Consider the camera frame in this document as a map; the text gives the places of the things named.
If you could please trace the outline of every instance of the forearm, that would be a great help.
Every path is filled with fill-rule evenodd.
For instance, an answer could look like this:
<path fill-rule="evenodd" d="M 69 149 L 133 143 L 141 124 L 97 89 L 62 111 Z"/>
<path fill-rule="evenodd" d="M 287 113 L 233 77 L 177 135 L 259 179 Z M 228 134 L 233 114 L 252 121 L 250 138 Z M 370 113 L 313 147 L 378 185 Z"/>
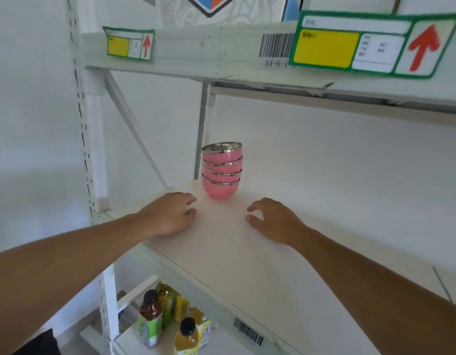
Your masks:
<path fill-rule="evenodd" d="M 456 354 L 456 305 L 308 227 L 290 245 L 381 354 Z"/>
<path fill-rule="evenodd" d="M 137 245 L 142 240 L 138 226 L 127 216 L 0 253 L 0 355 L 15 351 L 84 286 Z"/>

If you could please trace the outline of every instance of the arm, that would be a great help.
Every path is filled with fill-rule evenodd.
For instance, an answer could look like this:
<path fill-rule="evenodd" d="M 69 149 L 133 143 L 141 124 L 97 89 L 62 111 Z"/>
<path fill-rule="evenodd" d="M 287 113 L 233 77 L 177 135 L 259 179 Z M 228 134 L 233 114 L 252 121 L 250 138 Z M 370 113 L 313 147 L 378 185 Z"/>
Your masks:
<path fill-rule="evenodd" d="M 193 220 L 196 198 L 168 193 L 138 213 L 0 253 L 0 355 L 8 355 L 125 252 Z"/>
<path fill-rule="evenodd" d="M 246 220 L 267 238 L 291 246 L 317 271 L 383 355 L 456 354 L 456 305 L 304 225 L 272 199 Z"/>

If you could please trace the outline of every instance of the stack of bowls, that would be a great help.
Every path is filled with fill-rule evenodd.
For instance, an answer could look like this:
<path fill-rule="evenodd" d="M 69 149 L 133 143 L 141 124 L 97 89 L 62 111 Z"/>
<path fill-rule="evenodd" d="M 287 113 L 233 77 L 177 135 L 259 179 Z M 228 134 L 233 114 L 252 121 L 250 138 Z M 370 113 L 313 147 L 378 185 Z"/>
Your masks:
<path fill-rule="evenodd" d="M 208 144 L 201 149 L 201 185 L 210 197 L 225 200 L 236 193 L 243 167 L 243 145 L 239 142 Z"/>

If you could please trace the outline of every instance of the hand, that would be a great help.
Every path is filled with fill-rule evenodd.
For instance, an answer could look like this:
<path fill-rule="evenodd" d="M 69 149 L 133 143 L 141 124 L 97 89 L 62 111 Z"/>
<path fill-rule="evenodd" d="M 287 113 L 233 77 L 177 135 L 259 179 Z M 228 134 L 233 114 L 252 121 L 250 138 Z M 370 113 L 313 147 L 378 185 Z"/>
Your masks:
<path fill-rule="evenodd" d="M 251 204 L 247 210 L 261 211 L 264 220 L 248 214 L 246 221 L 265 237 L 277 243 L 294 246 L 295 241 L 310 229 L 293 211 L 271 198 L 262 198 Z"/>
<path fill-rule="evenodd" d="M 197 200 L 190 193 L 166 193 L 134 214 L 144 239 L 177 233 L 192 223 L 196 209 L 186 209 Z"/>

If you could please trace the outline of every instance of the person's left hand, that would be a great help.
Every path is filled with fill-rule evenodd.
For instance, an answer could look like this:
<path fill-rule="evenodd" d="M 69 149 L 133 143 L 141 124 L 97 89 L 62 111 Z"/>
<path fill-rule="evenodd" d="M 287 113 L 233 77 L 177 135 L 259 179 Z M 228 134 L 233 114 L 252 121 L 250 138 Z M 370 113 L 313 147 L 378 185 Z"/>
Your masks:
<path fill-rule="evenodd" d="M 186 206 L 197 200 L 190 193 L 166 193 L 134 214 L 144 239 L 177 233 L 192 223 L 196 209 Z"/>

